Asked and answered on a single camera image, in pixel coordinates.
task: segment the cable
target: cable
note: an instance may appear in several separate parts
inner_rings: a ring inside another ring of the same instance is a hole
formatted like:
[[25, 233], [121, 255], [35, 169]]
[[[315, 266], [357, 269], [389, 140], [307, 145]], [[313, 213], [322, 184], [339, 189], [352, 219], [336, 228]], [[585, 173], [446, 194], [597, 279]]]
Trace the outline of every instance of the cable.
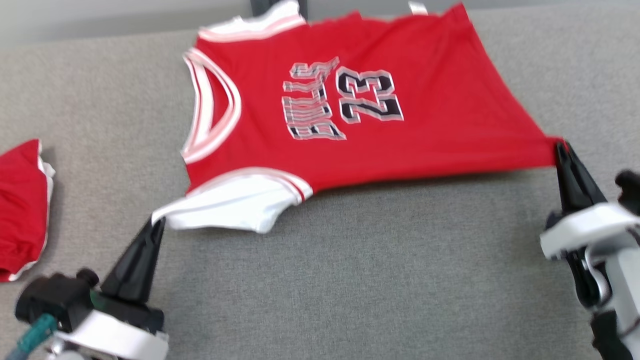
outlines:
[[58, 328], [58, 321], [53, 315], [43, 314], [27, 332], [18, 340], [18, 345], [11, 351], [6, 360], [26, 360], [40, 344]]

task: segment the gray fabric surface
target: gray fabric surface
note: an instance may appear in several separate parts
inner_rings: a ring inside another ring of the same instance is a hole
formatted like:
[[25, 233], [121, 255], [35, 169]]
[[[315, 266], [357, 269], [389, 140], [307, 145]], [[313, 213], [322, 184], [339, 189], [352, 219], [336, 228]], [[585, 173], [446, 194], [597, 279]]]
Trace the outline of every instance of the gray fabric surface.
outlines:
[[[557, 6], [471, 13], [538, 124], [569, 139], [613, 199], [640, 170], [640, 12]], [[0, 54], [0, 151], [40, 137], [57, 170], [49, 244], [0, 284], [0, 354], [38, 274], [105, 276], [153, 210], [188, 185], [179, 149], [194, 32]], [[265, 236], [167, 231], [150, 304], [169, 359], [598, 359], [569, 268], [538, 245], [552, 169], [319, 194]]]

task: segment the jersey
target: jersey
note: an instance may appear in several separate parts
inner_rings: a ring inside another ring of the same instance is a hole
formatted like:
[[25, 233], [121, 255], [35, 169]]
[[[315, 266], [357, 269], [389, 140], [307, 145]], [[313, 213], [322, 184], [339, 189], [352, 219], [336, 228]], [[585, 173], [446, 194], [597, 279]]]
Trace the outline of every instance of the jersey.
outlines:
[[511, 95], [462, 5], [317, 24], [281, 1], [201, 29], [182, 150], [191, 186], [170, 226], [263, 233], [321, 190], [546, 167], [553, 144]]
[[0, 282], [15, 281], [47, 244], [55, 171], [33, 139], [0, 155]]

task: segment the white armhole trim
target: white armhole trim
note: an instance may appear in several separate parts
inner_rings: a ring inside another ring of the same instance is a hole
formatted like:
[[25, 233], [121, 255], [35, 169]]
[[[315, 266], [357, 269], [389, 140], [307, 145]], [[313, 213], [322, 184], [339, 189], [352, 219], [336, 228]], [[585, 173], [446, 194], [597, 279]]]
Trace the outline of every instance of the white armhole trim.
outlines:
[[414, 15], [429, 15], [429, 12], [427, 12], [427, 7], [422, 3], [409, 1], [409, 8], [411, 9], [411, 13]]
[[272, 37], [288, 29], [307, 23], [295, 0], [283, 0], [274, 4], [265, 14], [243, 19], [233, 19], [201, 28], [198, 36], [211, 42], [234, 42]]
[[264, 234], [289, 206], [313, 195], [300, 177], [272, 168], [242, 168], [215, 177], [184, 198], [155, 210], [176, 230], [226, 227]]
[[53, 194], [53, 176], [56, 175], [56, 171], [53, 170], [51, 165], [42, 161], [42, 157], [40, 157], [41, 153], [42, 153], [42, 142], [38, 140], [38, 169], [42, 171], [42, 173], [47, 179], [47, 229], [44, 233], [44, 243], [42, 244], [42, 249], [40, 249], [40, 255], [38, 256], [38, 259], [36, 261], [26, 263], [20, 270], [18, 270], [18, 272], [16, 272], [15, 274], [9, 275], [9, 278], [8, 278], [9, 281], [16, 281], [22, 275], [23, 272], [32, 268], [33, 265], [35, 265], [38, 262], [38, 260], [40, 260], [40, 256], [42, 256], [42, 252], [44, 251], [44, 248], [47, 246], [47, 236], [49, 235], [49, 205], [51, 204], [51, 194]]
[[[189, 50], [184, 61], [189, 67], [195, 90], [191, 131], [182, 147], [182, 157], [188, 164], [206, 158], [227, 139], [240, 119], [242, 99], [236, 84], [200, 50]], [[213, 126], [213, 91], [207, 70], [222, 84], [228, 100], [225, 113]]]

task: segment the robotic arm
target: robotic arm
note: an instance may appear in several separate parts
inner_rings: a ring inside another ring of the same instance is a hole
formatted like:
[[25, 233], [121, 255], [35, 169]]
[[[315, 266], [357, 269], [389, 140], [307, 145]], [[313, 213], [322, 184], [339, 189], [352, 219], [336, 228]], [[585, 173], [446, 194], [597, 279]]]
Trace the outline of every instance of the robotic arm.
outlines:
[[[559, 143], [556, 151], [562, 211], [540, 235], [543, 253], [569, 264], [603, 359], [640, 360], [640, 176], [622, 172], [620, 203], [607, 202], [571, 146]], [[163, 232], [164, 219], [149, 220], [100, 291], [89, 269], [29, 284], [15, 316], [40, 334], [22, 338], [9, 359], [25, 359], [51, 335], [49, 360], [164, 360], [164, 313], [146, 305]]]
[[620, 203], [607, 202], [571, 146], [556, 151], [563, 209], [549, 216], [542, 251], [569, 264], [602, 358], [640, 360], [640, 176], [619, 174]]
[[[54, 274], [29, 284], [15, 306], [15, 317], [35, 324], [53, 319], [48, 360], [164, 360], [168, 336], [164, 313], [146, 305], [164, 232], [164, 219], [149, 220], [133, 239], [100, 290], [97, 275], [80, 270], [76, 278]], [[25, 359], [34, 346], [12, 353]]]

